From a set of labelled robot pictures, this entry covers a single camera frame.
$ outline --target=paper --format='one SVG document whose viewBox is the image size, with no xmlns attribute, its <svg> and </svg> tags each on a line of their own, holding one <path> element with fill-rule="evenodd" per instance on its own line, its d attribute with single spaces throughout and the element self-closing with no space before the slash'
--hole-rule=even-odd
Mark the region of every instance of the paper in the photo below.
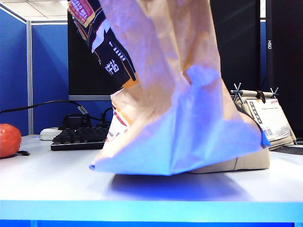
<svg viewBox="0 0 303 227">
<path fill-rule="evenodd" d="M 290 136 L 290 126 L 277 99 L 247 100 L 254 119 L 259 123 L 269 141 Z"/>
</svg>

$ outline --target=monitor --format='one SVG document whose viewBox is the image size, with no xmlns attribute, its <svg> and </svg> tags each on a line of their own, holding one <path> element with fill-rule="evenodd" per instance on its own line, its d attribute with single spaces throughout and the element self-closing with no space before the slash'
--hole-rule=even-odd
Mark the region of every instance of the monitor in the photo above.
<svg viewBox="0 0 303 227">
<path fill-rule="evenodd" d="M 210 0 L 226 87 L 260 88 L 260 0 Z"/>
<path fill-rule="evenodd" d="M 69 100 L 104 101 L 120 89 L 120 85 L 100 67 L 97 58 L 77 32 L 68 14 Z"/>
</svg>

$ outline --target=desk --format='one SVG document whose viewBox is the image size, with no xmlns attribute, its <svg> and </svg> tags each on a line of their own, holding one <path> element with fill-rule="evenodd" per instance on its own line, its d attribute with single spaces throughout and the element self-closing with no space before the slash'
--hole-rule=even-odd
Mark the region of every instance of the desk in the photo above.
<svg viewBox="0 0 303 227">
<path fill-rule="evenodd" d="M 25 136 L 30 156 L 0 160 L 0 219 L 303 222 L 303 156 L 271 152 L 266 170 L 115 175 L 89 170 L 97 150 L 50 144 Z"/>
</svg>

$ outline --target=black keyboard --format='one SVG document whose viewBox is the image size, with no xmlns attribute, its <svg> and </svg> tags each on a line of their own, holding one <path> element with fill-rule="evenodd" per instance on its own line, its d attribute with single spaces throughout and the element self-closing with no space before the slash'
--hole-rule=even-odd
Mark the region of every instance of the black keyboard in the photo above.
<svg viewBox="0 0 303 227">
<path fill-rule="evenodd" d="M 109 128 L 85 127 L 66 129 L 53 139 L 51 150 L 102 149 Z"/>
</svg>

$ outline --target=paper bag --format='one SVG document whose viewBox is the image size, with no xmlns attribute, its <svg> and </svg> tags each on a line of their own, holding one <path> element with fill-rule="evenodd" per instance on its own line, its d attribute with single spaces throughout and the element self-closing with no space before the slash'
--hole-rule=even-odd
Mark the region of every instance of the paper bag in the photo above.
<svg viewBox="0 0 303 227">
<path fill-rule="evenodd" d="M 100 3 L 70 3 L 100 66 L 123 87 L 91 169 L 173 175 L 262 150 L 268 141 L 221 79 L 209 1 Z"/>
</svg>

